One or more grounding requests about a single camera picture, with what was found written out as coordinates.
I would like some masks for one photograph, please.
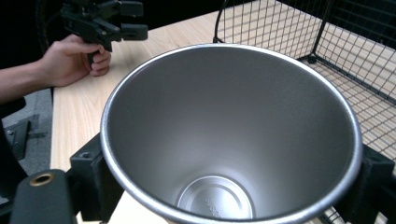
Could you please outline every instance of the black device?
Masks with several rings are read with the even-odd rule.
[[[145,24],[123,22],[124,17],[143,16],[143,4],[118,0],[66,0],[61,9],[64,28],[84,41],[112,51],[111,42],[148,38]]]

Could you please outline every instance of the person's hand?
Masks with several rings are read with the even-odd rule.
[[[93,55],[89,64],[87,54]],[[42,59],[38,61],[43,81],[48,86],[67,86],[91,74],[95,77],[108,72],[111,54],[103,46],[84,43],[82,38],[70,35],[54,42]]]

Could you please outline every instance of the brass insert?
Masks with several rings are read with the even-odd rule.
[[[41,187],[41,186],[46,185],[49,182],[51,182],[54,177],[55,177],[55,175],[52,173],[45,173],[42,175],[38,175],[35,178],[30,180],[30,186]]]

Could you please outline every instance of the metal grid panel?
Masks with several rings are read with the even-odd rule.
[[[235,1],[225,1],[215,42],[273,50],[312,67],[347,98],[363,143],[396,161],[396,1]],[[319,219],[308,223],[345,223],[332,208]],[[378,214],[375,223],[386,222]]]
[[[320,0],[297,3],[257,0],[237,4],[230,0],[219,18],[217,38],[219,42],[270,49],[292,58],[304,57],[312,51],[322,22],[313,15],[321,17],[326,4]]]

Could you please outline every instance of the light wooden surface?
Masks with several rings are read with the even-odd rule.
[[[259,12],[267,12],[265,8],[273,11],[268,10],[266,15],[259,14]],[[106,76],[86,77],[71,86],[55,89],[51,167],[67,170],[70,167],[70,156],[99,132],[106,100],[123,77],[139,64],[166,51],[194,44],[211,43],[217,15],[217,12],[213,12],[149,31],[146,41],[113,43],[111,68]],[[256,1],[251,5],[230,9],[225,17],[225,22],[220,22],[219,32],[224,35],[226,42],[256,45],[293,58],[305,56],[310,52],[309,47],[312,47],[316,39],[314,31],[321,23],[321,20],[302,14],[299,10],[281,7],[273,0],[265,1],[265,4]],[[370,70],[364,79],[369,80],[374,77],[373,86],[379,85],[382,91],[395,97],[395,51],[331,25],[327,30],[328,33],[322,37],[321,44],[329,47],[319,48],[319,54],[333,63],[341,63],[345,66],[344,69],[352,74],[361,74],[362,68]],[[395,158],[396,149],[393,146],[396,139],[394,130],[396,108],[394,105],[388,104],[322,64],[308,65],[329,79],[352,104],[361,123],[364,143],[374,149],[383,148],[381,152],[384,155],[391,159]],[[142,223],[138,221],[139,218],[145,220],[144,223],[167,223],[124,193],[110,224]]]
[[[67,171],[69,158],[100,130],[110,93],[141,63],[172,49],[211,43],[217,12],[148,32],[148,40],[113,42],[110,71],[54,90],[51,168]],[[110,223],[167,223],[124,193]]]

